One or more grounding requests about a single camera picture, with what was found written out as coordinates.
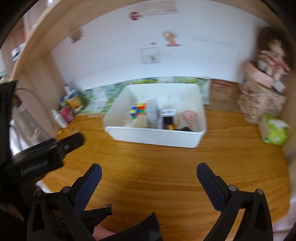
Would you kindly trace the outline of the black power adapter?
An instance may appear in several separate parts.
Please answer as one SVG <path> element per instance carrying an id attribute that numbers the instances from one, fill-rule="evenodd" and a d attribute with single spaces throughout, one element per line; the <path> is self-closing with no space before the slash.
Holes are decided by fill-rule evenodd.
<path id="1" fill-rule="evenodd" d="M 179 131 L 184 131 L 184 132 L 192 132 L 192 129 L 189 128 L 188 126 L 183 127 L 183 128 L 181 128 L 181 129 L 178 129 L 178 130 L 179 130 Z"/>

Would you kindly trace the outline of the round pink tin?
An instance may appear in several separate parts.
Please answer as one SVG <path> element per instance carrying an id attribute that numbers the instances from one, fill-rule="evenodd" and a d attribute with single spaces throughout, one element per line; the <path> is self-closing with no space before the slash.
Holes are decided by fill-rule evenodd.
<path id="1" fill-rule="evenodd" d="M 198 123 L 198 115 L 195 111 L 185 110 L 182 112 L 182 119 L 185 121 L 189 128 L 193 128 Z"/>

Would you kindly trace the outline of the green bottle with gold cap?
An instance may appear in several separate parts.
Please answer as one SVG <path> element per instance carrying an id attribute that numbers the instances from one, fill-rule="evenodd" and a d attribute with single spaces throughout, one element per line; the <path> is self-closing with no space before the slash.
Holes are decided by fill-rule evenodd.
<path id="1" fill-rule="evenodd" d="M 168 129 L 168 130 L 171 130 L 171 131 L 173 131 L 173 130 L 177 130 L 177 129 L 178 129 L 178 126 L 177 126 L 177 125 L 174 125 L 174 124 L 172 124 L 172 125 L 167 125 L 167 129 Z"/>

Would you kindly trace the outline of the round beige compact case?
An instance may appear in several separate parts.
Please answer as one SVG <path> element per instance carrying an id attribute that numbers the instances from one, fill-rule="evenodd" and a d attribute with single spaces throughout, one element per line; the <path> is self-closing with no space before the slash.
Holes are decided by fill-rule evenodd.
<path id="1" fill-rule="evenodd" d="M 133 128 L 148 128 L 149 124 L 147 122 L 146 115 L 139 115 L 135 120 L 132 122 Z"/>

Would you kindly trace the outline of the colourful rubik's cube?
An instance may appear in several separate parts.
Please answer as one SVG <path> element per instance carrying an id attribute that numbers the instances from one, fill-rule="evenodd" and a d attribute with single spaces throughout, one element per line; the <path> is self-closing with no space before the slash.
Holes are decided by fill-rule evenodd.
<path id="1" fill-rule="evenodd" d="M 137 103 L 130 108 L 129 115 L 133 120 L 135 120 L 139 115 L 145 115 L 146 109 L 146 103 Z"/>

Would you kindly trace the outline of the white instant camera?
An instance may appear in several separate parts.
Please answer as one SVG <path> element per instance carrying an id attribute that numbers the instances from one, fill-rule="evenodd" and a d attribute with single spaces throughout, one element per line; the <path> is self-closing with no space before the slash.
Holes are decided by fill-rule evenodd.
<path id="1" fill-rule="evenodd" d="M 168 130 L 167 125 L 177 125 L 177 113 L 175 109 L 161 109 L 159 111 L 158 128 Z"/>

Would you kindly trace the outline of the clear box with photo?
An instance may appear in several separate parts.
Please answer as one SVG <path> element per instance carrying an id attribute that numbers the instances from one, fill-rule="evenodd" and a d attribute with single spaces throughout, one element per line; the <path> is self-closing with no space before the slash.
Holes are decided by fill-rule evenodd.
<path id="1" fill-rule="evenodd" d="M 159 119 L 159 106 L 156 99 L 151 99 L 147 101 L 146 116 L 149 128 L 157 129 Z"/>

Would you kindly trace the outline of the white small bottle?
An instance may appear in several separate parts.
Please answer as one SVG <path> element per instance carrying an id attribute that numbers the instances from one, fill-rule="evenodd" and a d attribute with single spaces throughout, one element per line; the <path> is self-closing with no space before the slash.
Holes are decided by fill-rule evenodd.
<path id="1" fill-rule="evenodd" d="M 51 110 L 52 116 L 55 120 L 55 122 L 60 126 L 60 128 L 64 129 L 67 127 L 67 121 L 62 117 L 62 115 L 56 111 L 55 109 Z"/>

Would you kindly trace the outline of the pink container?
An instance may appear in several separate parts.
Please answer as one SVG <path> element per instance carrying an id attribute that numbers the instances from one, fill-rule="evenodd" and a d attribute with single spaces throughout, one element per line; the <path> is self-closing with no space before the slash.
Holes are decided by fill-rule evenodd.
<path id="1" fill-rule="evenodd" d="M 74 116 L 67 107 L 60 108 L 60 114 L 62 114 L 63 118 L 68 122 L 71 123 L 74 120 Z"/>

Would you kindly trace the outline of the orange juice carton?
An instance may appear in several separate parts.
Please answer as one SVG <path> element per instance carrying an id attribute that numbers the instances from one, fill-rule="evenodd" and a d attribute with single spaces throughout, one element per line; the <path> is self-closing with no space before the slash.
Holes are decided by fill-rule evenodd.
<path id="1" fill-rule="evenodd" d="M 65 96 L 65 101 L 75 114 L 81 112 L 83 103 L 76 90 L 71 90 L 69 94 Z"/>

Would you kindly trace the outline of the black jacket with zipper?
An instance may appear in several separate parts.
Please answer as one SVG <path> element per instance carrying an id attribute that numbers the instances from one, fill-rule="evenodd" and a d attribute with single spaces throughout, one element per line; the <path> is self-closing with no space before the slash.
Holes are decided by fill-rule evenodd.
<path id="1" fill-rule="evenodd" d="M 94 240 L 163 240 L 161 228 L 154 212 L 130 221 L 116 215 L 112 205 L 78 213 Z"/>

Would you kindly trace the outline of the white plastic storage bin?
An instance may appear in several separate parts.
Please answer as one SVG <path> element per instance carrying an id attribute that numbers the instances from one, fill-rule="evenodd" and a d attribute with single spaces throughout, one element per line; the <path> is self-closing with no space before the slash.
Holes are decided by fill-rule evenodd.
<path id="1" fill-rule="evenodd" d="M 207 131 L 199 87 L 187 83 L 128 85 L 103 119 L 115 140 L 195 148 Z"/>

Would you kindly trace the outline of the doll with brown hair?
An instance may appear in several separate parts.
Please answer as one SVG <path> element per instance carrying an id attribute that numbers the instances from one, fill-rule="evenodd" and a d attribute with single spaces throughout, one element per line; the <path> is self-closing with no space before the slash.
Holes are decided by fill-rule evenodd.
<path id="1" fill-rule="evenodd" d="M 287 75 L 294 65 L 289 41 L 281 31 L 264 27 L 258 36 L 257 67 L 276 81 Z"/>

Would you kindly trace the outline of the pink framed wall sticker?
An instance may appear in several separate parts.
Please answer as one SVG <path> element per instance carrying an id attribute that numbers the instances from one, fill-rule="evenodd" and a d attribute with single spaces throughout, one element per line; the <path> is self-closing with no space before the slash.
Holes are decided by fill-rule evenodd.
<path id="1" fill-rule="evenodd" d="M 141 48 L 140 58 L 141 58 L 142 64 L 159 64 L 160 63 L 159 47 Z"/>

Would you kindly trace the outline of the pony sticker on wall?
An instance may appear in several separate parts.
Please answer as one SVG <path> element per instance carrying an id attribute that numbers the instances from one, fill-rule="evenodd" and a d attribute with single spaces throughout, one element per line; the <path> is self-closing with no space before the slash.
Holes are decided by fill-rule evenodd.
<path id="1" fill-rule="evenodd" d="M 176 43 L 177 35 L 175 35 L 173 32 L 170 32 L 170 31 L 164 32 L 163 37 L 168 42 L 166 44 L 167 47 L 180 47 L 181 46 L 181 44 Z"/>

